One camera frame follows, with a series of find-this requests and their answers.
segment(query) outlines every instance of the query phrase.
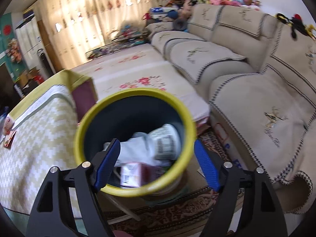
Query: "curtain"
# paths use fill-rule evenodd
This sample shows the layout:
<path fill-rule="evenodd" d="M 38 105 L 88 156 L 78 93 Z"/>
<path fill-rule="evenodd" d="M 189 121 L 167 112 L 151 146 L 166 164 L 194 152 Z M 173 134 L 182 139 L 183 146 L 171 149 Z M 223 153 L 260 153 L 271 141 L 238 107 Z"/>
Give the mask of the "curtain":
<path fill-rule="evenodd" d="M 38 0 L 50 41 L 65 69 L 87 62 L 85 53 L 110 43 L 126 24 L 143 27 L 143 15 L 164 0 Z"/>

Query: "houndstooth fabric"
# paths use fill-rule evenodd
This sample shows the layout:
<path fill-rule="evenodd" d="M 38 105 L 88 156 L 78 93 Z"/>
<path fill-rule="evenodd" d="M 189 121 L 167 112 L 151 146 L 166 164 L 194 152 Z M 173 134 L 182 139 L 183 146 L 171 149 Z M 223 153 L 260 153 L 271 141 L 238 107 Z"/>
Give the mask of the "houndstooth fabric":
<path fill-rule="evenodd" d="M 69 96 L 55 96 L 16 129 L 10 149 L 0 143 L 0 202 L 3 207 L 30 214 L 49 169 L 76 168 L 73 139 L 77 126 Z M 76 200 L 71 191 L 72 201 Z M 72 202 L 75 218 L 81 217 Z"/>

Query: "beige sofa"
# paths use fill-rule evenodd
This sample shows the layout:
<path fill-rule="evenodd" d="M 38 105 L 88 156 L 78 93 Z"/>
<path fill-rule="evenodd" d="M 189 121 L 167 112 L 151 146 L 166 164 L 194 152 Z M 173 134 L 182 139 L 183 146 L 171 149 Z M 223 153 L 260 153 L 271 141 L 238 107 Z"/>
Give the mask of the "beige sofa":
<path fill-rule="evenodd" d="M 152 45 L 210 103 L 214 130 L 234 164 L 265 169 L 286 212 L 316 192 L 315 43 L 246 8 L 195 5 L 188 32 L 147 27 Z"/>

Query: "silver bolt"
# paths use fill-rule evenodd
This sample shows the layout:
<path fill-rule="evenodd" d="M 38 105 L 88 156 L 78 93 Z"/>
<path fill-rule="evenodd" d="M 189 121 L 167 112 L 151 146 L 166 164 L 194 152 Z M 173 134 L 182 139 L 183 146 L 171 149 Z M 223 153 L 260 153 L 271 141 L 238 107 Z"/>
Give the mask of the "silver bolt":
<path fill-rule="evenodd" d="M 57 170 L 58 170 L 58 168 L 57 168 L 56 166 L 54 166 L 54 167 L 52 167 L 52 168 L 50 169 L 50 172 L 51 172 L 51 173 L 56 173 Z"/>
<path fill-rule="evenodd" d="M 264 173 L 264 170 L 263 170 L 263 168 L 261 168 L 261 167 L 257 167 L 257 168 L 256 168 L 256 171 L 257 171 L 257 173 L 259 173 L 259 174 L 263 174 L 263 173 Z"/>
<path fill-rule="evenodd" d="M 82 167 L 84 167 L 84 168 L 87 168 L 89 166 L 91 166 L 91 163 L 89 161 L 85 161 L 82 163 Z"/>
<path fill-rule="evenodd" d="M 228 162 L 228 161 L 226 161 L 226 162 L 224 162 L 224 167 L 226 167 L 226 168 L 232 168 L 232 167 L 233 167 L 233 164 L 230 163 L 230 162 Z"/>

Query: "yellow trash can rim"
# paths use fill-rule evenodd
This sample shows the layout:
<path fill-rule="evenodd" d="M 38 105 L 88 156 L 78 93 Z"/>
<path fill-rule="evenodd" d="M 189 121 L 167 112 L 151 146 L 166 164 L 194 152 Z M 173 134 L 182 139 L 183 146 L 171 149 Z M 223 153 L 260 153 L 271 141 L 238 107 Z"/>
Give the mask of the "yellow trash can rim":
<path fill-rule="evenodd" d="M 78 129 L 75 135 L 75 143 L 74 143 L 74 155 L 75 161 L 78 165 L 86 161 L 84 151 L 83 151 L 83 143 L 86 131 L 94 119 L 94 117 L 102 111 L 106 106 L 114 103 L 115 101 L 121 100 L 123 98 L 127 98 L 130 96 L 152 96 L 158 98 L 160 100 L 165 101 L 170 106 L 172 106 L 175 111 L 180 116 L 180 119 L 183 122 L 184 127 L 184 140 L 183 140 L 183 147 L 182 152 L 177 159 L 177 161 L 171 166 L 171 168 L 157 180 L 141 186 L 140 188 L 119 188 L 115 186 L 111 186 L 107 184 L 101 191 L 114 195 L 114 196 L 121 196 L 121 197 L 139 197 L 144 195 L 149 195 L 156 191 L 159 191 L 173 181 L 175 181 L 186 169 L 187 165 L 189 164 L 192 156 L 193 156 L 193 145 L 196 139 L 196 125 L 192 120 L 191 114 L 186 106 L 178 100 L 173 95 L 163 92 L 158 89 L 153 88 L 134 88 L 129 90 L 124 90 L 117 92 L 109 97 L 104 98 L 99 103 L 95 104 L 82 118 Z"/>

